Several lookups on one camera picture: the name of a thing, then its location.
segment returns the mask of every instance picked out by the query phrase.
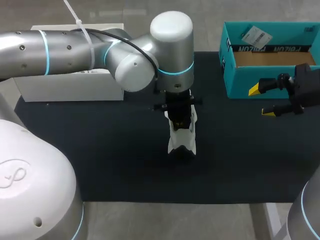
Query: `gray floor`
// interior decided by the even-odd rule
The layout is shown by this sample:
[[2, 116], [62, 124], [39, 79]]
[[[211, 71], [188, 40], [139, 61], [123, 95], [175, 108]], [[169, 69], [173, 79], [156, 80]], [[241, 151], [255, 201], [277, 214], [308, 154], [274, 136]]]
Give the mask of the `gray floor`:
[[[217, 51], [224, 21], [320, 21], [319, 0], [69, 0], [86, 24], [121, 23], [137, 37], [163, 11], [188, 14], [196, 51]], [[73, 24], [63, 0], [1, 0], [0, 31], [33, 25]], [[20, 96], [13, 81], [0, 83], [12, 107]], [[278, 204], [284, 224], [289, 203]], [[248, 204], [195, 205], [87, 202], [89, 240], [254, 240], [259, 226]]]

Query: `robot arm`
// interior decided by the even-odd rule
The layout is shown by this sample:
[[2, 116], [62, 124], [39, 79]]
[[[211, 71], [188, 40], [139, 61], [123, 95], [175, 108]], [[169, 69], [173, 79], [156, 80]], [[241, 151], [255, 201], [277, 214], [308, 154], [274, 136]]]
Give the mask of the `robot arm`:
[[[126, 91], [145, 88], [155, 75], [150, 61], [132, 46], [103, 33], [89, 32], [95, 53], [93, 68], [109, 70]], [[131, 39], [121, 29], [110, 29], [108, 33]], [[7, 32], [0, 35], [0, 46], [0, 56], [5, 56], [0, 59], [0, 79], [69, 74], [91, 67], [90, 46], [80, 31]], [[139, 47], [158, 67], [145, 46]]]
[[279, 117], [294, 112], [303, 114], [304, 108], [320, 105], [320, 69], [311, 70], [305, 63], [295, 66], [294, 76], [282, 73], [275, 78], [261, 78], [250, 89], [249, 96], [264, 94], [273, 89], [286, 89], [290, 104], [274, 105], [262, 109], [262, 115]]

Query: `blue light ring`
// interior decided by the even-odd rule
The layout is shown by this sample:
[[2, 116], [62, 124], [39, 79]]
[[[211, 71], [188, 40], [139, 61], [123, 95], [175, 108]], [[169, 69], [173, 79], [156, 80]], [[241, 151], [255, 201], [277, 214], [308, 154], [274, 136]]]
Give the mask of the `blue light ring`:
[[80, 224], [79, 224], [78, 229], [76, 230], [76, 232], [75, 232], [75, 234], [74, 234], [74, 236], [73, 236], [73, 238], [72, 238], [71, 240], [75, 240], [75, 239], [76, 239], [76, 237], [77, 237], [77, 235], [78, 235], [78, 233], [79, 233], [79, 231], [80, 231], [80, 229], [81, 229], [82, 222], [83, 222], [83, 220], [84, 220], [84, 214], [85, 214], [85, 207], [84, 207], [84, 205], [82, 204], [82, 217], [81, 217], [81, 221], [80, 221]]
[[168, 71], [163, 71], [161, 69], [158, 69], [158, 70], [160, 73], [163, 73], [166, 75], [177, 76], [177, 75], [181, 75], [181, 74], [188, 72], [194, 66], [194, 63], [195, 63], [195, 61], [193, 61], [192, 64], [186, 70], [179, 71], [179, 72], [168, 72]]
[[45, 69], [45, 74], [48, 75], [49, 69], [50, 69], [50, 56], [49, 56], [49, 48], [48, 48], [48, 41], [47, 37], [44, 31], [38, 30], [41, 33], [41, 36], [44, 41], [44, 48], [45, 48], [45, 54], [46, 54], [46, 69]]
[[107, 54], [108, 54], [108, 52], [110, 51], [110, 49], [111, 49], [114, 45], [116, 45], [116, 44], [118, 44], [118, 43], [120, 43], [120, 42], [122, 42], [122, 41], [121, 41], [121, 40], [114, 41], [114, 42], [108, 47], [108, 49], [105, 51], [105, 54], [104, 54], [104, 57], [103, 57], [104, 65], [106, 65], [106, 58], [107, 58]]
[[313, 235], [318, 239], [320, 240], [320, 237], [318, 236], [318, 234], [316, 233], [316, 231], [313, 229], [313, 227], [311, 226], [310, 222], [308, 221], [307, 219], [307, 216], [306, 216], [306, 213], [305, 213], [305, 209], [304, 209], [304, 202], [303, 202], [303, 199], [304, 199], [304, 192], [305, 192], [305, 188], [307, 186], [308, 183], [305, 184], [303, 190], [302, 190], [302, 193], [301, 193], [301, 210], [302, 210], [302, 214], [303, 214], [303, 217], [304, 217], [304, 220], [306, 222], [306, 224], [308, 225], [310, 231], [313, 233]]

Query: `logo on robot base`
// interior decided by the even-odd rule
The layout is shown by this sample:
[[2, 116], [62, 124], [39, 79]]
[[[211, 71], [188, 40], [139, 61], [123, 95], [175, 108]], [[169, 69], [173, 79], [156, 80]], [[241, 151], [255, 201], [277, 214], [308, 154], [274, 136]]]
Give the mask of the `logo on robot base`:
[[0, 199], [16, 196], [29, 187], [31, 166], [21, 159], [0, 162]]

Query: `black cable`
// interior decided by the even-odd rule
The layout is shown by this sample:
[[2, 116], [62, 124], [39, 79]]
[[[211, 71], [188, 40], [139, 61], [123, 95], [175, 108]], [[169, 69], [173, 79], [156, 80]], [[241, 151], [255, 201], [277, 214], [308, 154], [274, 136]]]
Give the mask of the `black cable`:
[[[91, 28], [86, 28], [85, 30], [86, 30], [88, 33], [93, 32], [93, 33], [103, 34], [103, 35], [109, 36], [109, 37], [111, 37], [111, 38], [118, 39], [118, 40], [120, 40], [121, 42], [124, 42], [124, 43], [130, 45], [131, 47], [133, 47], [134, 49], [136, 49], [137, 51], [139, 51], [146, 59], [148, 59], [148, 61], [152, 64], [152, 66], [153, 66], [153, 68], [154, 68], [154, 76], [155, 76], [155, 78], [156, 78], [156, 79], [158, 78], [158, 67], [157, 67], [157, 65], [155, 64], [155, 62], [152, 60], [152, 58], [151, 58], [148, 54], [146, 54], [140, 47], [138, 47], [138, 46], [135, 45], [134, 43], [132, 43], [132, 42], [124, 39], [123, 37], [114, 35], [114, 34], [109, 33], [109, 32], [100, 31], [100, 30], [91, 29]], [[77, 28], [77, 29], [73, 29], [72, 31], [82, 32], [82, 29]]]

